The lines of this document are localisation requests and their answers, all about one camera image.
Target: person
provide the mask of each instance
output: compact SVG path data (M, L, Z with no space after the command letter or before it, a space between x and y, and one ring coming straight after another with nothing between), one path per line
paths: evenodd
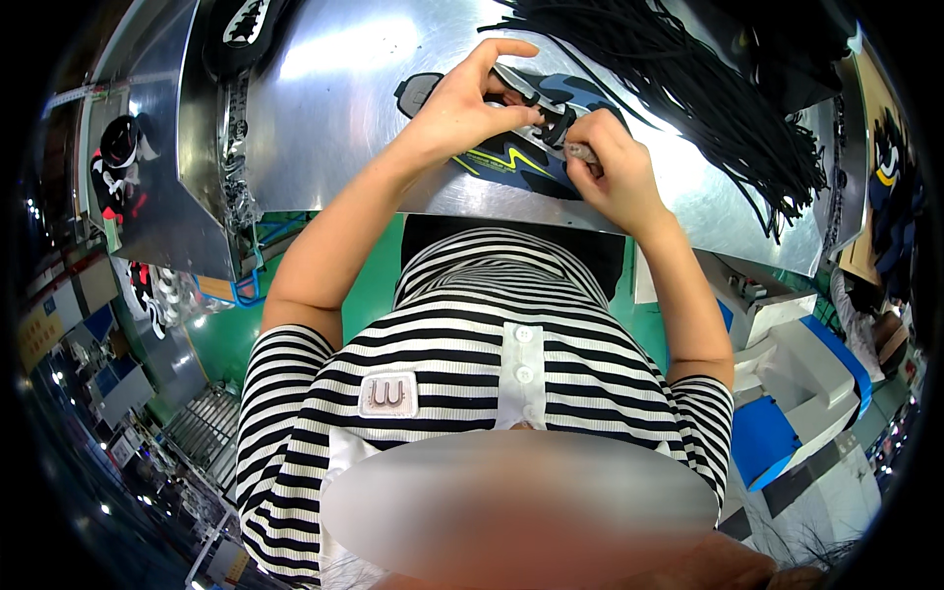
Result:
M908 350L908 327L902 319L891 311L877 318L857 311L838 266L830 275L830 295L846 332L846 347L868 371L868 378L877 383L895 377Z
M501 55L536 54L523 41L482 42L314 217L279 266L245 379L237 505L247 551L287 582L322 583L319 493L332 429L379 451L469 430L610 437L690 467L720 510L731 343L685 234L659 197L649 152L606 109L579 118L566 135L596 152L602 177L573 158L567 174L646 255L670 351L665 375L610 315L612 273L582 261L601 234L568 234L570 247L562 247L524 224L437 234L436 218L411 215L404 247L422 247L404 255L393 310L342 342L342 303L417 179L489 137L543 123L491 74ZM486 105L486 93L502 94L506 106ZM421 235L411 232L413 222Z

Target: left hand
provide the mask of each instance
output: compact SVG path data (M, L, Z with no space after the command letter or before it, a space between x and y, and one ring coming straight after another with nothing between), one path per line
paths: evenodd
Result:
M442 163L504 131L541 125L537 107L522 106L520 93L492 74L498 56L533 58L538 49L517 39L486 39L446 74L426 104L394 139L389 149L420 169ZM506 107L486 105L486 93L501 94Z

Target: black and white striped shirt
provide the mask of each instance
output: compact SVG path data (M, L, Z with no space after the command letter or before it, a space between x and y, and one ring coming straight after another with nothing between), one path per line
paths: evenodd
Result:
M566 250L510 229L472 229L415 256L397 283L393 311L341 350L301 326L259 337L245 380L237 479L250 555L286 581L320 584L318 500L329 428L381 451L495 428L499 407L509 407L499 389L511 386L515 395L531 387L509 385L502 372L514 344L509 334L517 333L509 326L531 327L543 354L543 366L534 367L539 409L526 416L536 428L658 447L699 473L720 506L731 448L725 386L702 376L669 386ZM415 416L362 417L362 381L390 372L415 375Z

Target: factory floor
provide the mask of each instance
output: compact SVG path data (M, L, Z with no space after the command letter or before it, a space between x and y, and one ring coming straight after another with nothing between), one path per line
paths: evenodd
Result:
M380 236L367 263L354 283L342 307L345 342L371 322L391 309L394 285L400 272L400 242L403 238L403 215L396 215ZM261 291L265 293L278 269L280 257L266 264L261 274ZM610 304L613 315L646 349L650 356L666 367L666 335L658 304L635 305L632 302L633 242L627 240L623 276L616 286ZM262 318L262 306L232 309L206 316L206 320L187 322L186 329L193 343L196 358L209 380L243 383L249 351Z

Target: white placket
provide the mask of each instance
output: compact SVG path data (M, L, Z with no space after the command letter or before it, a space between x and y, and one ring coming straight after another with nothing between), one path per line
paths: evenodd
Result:
M535 430L547 430L546 405L544 329L505 322L495 430L508 430L521 422Z

